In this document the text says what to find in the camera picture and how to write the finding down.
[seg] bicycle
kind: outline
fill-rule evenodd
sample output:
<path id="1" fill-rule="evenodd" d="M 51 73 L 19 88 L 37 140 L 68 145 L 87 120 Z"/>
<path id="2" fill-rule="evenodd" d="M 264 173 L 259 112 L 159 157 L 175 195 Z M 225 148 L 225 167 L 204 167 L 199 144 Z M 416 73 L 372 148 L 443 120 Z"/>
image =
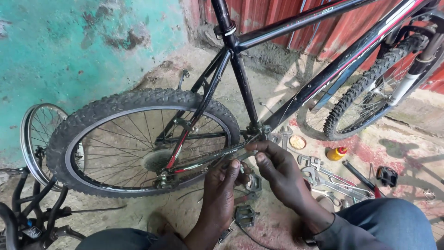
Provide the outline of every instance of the bicycle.
<path id="1" fill-rule="evenodd" d="M 225 0 L 212 0 L 218 20 L 214 33 L 225 46 L 191 90 L 180 88 L 184 71 L 176 90 L 128 92 L 84 106 L 61 122 L 51 136 L 46 148 L 48 168 L 64 185 L 91 195 L 131 198 L 178 190 L 201 180 L 208 168 L 247 142 L 267 139 L 272 130 L 329 87 L 312 108 L 312 112 L 319 110 L 380 48 L 375 64 L 336 103 L 324 126 L 329 140 L 358 133 L 412 93 L 440 65 L 444 14 L 437 9 L 438 0 L 402 0 L 265 121 L 258 120 L 240 52 L 375 1 L 331 1 L 237 36 Z M 415 26 L 417 20 L 429 21 L 436 29 Z M 413 59 L 404 65 L 411 54 Z M 242 131 L 232 113 L 212 100 L 228 61 L 250 119 Z M 203 95 L 197 93 L 200 88 Z M 349 115 L 356 118 L 350 122 L 346 114 L 352 111 L 357 115 Z M 83 147 L 80 155 L 79 145 Z"/>

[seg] rear wheel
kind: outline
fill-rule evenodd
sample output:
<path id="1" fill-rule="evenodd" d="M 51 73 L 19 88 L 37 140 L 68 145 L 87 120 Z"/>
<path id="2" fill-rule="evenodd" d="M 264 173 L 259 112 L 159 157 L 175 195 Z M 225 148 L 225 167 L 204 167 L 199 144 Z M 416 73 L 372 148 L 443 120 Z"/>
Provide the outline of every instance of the rear wheel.
<path id="1" fill-rule="evenodd" d="M 158 189 L 153 180 L 166 167 L 183 130 L 174 125 L 163 134 L 164 128 L 181 111 L 189 120 L 201 99 L 189 91 L 149 89 L 95 101 L 55 130 L 47 150 L 48 167 L 69 188 L 112 198 L 162 194 L 193 184 L 210 164 L 175 174 L 173 188 Z M 198 130 L 183 143 L 175 166 L 192 164 L 240 139 L 233 114 L 217 101 L 209 103 L 195 127 Z M 76 153 L 80 143 L 83 154 Z"/>
<path id="2" fill-rule="evenodd" d="M 328 140 L 348 138 L 391 110 L 394 106 L 387 104 L 391 93 L 412 66 L 416 54 L 425 48 L 427 41 L 424 36 L 410 36 L 378 59 L 330 112 L 324 125 L 324 134 Z M 413 84 L 415 88 L 438 68 L 443 60 L 443 52 L 444 47 L 441 45 L 435 53 L 435 59 Z"/>

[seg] handlebar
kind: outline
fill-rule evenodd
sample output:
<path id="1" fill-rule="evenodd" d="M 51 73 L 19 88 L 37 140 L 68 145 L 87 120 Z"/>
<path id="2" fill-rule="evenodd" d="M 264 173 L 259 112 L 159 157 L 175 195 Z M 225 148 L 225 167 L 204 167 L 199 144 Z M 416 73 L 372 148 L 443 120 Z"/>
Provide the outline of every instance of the handlebar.
<path id="1" fill-rule="evenodd" d="M 14 212 L 3 202 L 0 202 L 0 218 L 6 226 L 6 249 L 19 250 L 19 226 Z"/>

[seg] metal sheet wall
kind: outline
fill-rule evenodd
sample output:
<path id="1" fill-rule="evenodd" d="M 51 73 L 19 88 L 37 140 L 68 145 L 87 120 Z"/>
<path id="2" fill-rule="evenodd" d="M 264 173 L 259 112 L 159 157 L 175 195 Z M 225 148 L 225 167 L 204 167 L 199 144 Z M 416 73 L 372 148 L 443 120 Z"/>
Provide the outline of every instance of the metal sheet wall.
<path id="1" fill-rule="evenodd" d="M 216 24 L 217 20 L 211 6 L 211 0 L 202 0 L 203 21 Z M 294 16 L 322 5 L 330 0 L 226 0 L 231 19 L 238 26 L 238 33 L 243 34 L 273 22 Z M 392 9 L 399 0 L 377 1 L 340 16 L 326 19 L 304 29 L 278 37 L 272 42 L 289 49 L 317 56 L 323 60 L 334 60 L 348 46 L 364 34 L 375 22 Z M 367 70 L 376 58 L 376 52 L 367 59 L 361 69 Z M 444 67 L 438 69 L 432 82 L 421 86 L 422 89 L 444 94 Z"/>

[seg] right hand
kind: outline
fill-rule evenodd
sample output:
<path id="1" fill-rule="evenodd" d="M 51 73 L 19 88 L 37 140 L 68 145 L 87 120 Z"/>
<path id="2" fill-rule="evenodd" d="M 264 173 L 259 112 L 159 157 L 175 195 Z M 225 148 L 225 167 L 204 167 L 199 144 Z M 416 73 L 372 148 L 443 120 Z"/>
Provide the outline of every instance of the right hand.
<path id="1" fill-rule="evenodd" d="M 249 143 L 245 149 L 259 151 L 255 156 L 259 172 L 276 198 L 296 213 L 303 209 L 312 196 L 293 155 L 271 141 Z"/>

